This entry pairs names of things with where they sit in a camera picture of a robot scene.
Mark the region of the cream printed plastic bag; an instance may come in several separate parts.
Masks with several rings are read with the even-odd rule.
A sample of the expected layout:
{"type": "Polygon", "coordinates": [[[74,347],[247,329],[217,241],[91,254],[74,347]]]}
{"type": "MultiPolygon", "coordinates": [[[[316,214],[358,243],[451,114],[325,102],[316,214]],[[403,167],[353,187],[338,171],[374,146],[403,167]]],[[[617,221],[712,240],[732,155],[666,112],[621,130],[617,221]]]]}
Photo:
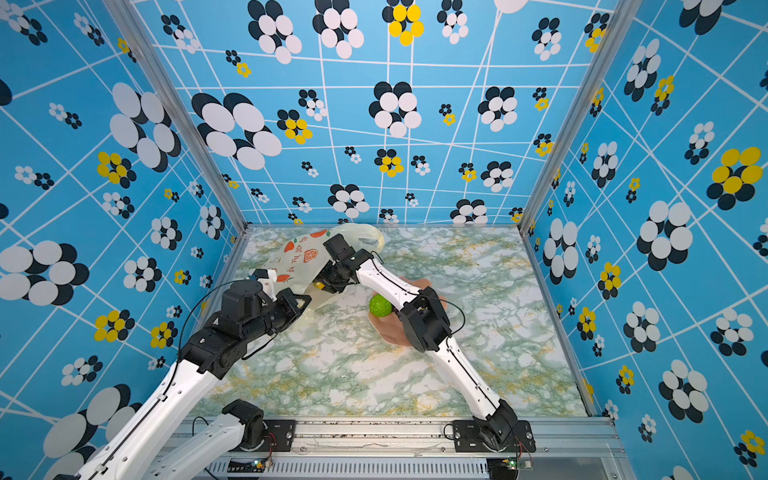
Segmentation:
{"type": "Polygon", "coordinates": [[[308,311],[330,301],[333,294],[316,287],[315,278],[331,260],[324,243],[336,234],[341,234],[356,250],[381,252],[386,243],[383,232],[378,228],[350,223],[293,237],[276,250],[264,265],[265,269],[275,271],[275,275],[270,276],[275,280],[275,291],[288,287],[294,294],[310,295],[312,300],[308,311]]]}

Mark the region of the pink scalloped fruit bowl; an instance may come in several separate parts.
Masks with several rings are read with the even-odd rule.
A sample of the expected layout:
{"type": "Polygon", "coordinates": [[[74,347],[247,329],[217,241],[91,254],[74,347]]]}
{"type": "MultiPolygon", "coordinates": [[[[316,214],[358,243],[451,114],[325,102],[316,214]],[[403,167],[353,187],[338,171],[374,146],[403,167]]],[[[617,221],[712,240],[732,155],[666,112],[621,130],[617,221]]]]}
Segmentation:
{"type": "MultiPolygon", "coordinates": [[[[419,289],[433,286],[431,281],[423,278],[418,280],[407,280],[405,277],[401,276],[400,279],[419,289]]],[[[441,298],[441,303],[444,308],[449,306],[444,296],[440,295],[439,298],[441,298]]],[[[370,312],[369,308],[367,317],[373,328],[376,329],[385,342],[395,346],[412,348],[412,344],[406,337],[403,324],[394,310],[384,317],[377,317],[370,312]]]]}

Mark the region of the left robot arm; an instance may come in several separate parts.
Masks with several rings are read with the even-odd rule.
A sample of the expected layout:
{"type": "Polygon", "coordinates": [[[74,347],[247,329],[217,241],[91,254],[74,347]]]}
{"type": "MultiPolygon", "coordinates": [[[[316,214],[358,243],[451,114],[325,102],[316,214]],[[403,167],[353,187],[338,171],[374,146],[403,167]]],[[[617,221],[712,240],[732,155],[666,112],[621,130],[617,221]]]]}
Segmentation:
{"type": "Polygon", "coordinates": [[[190,336],[171,371],[127,424],[89,460],[56,473],[58,479],[192,479],[233,450],[272,455],[279,437],[263,411],[245,400],[167,454],[161,451],[189,412],[232,367],[250,356],[257,339],[286,330],[312,301],[285,288],[271,292],[264,280],[228,283],[221,308],[190,336]]]}

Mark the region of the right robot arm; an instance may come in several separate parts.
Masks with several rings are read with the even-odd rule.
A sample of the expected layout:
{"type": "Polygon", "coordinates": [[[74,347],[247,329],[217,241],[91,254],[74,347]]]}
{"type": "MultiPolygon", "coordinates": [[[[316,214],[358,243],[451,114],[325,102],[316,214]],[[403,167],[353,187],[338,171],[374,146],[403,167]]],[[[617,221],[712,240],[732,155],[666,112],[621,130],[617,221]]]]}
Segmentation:
{"type": "Polygon", "coordinates": [[[324,247],[330,260],[317,280],[334,292],[359,284],[383,296],[392,305],[410,345],[433,358],[447,381],[462,394],[483,444],[497,452],[519,447],[522,440],[516,429],[522,423],[463,353],[451,329],[446,302],[438,293],[396,277],[373,253],[354,249],[341,234],[326,240],[324,247]]]}

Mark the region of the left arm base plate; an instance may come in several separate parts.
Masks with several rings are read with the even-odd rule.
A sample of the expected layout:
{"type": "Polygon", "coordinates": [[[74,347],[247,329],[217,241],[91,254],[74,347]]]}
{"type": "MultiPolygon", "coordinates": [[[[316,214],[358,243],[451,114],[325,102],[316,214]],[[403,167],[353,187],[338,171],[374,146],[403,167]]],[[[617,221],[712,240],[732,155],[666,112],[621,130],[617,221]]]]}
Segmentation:
{"type": "Polygon", "coordinates": [[[297,421],[294,419],[267,419],[252,422],[245,427],[235,452],[285,453],[292,449],[297,421]]]}

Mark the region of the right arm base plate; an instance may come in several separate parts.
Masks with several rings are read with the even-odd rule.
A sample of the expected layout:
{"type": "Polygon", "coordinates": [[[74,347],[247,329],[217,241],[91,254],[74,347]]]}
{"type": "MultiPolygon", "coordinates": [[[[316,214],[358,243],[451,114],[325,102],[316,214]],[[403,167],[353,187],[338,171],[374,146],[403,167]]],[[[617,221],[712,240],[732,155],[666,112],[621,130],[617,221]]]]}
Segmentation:
{"type": "Polygon", "coordinates": [[[475,420],[455,420],[450,423],[457,453],[535,453],[536,441],[531,424],[518,420],[511,428],[493,430],[475,420]]]}

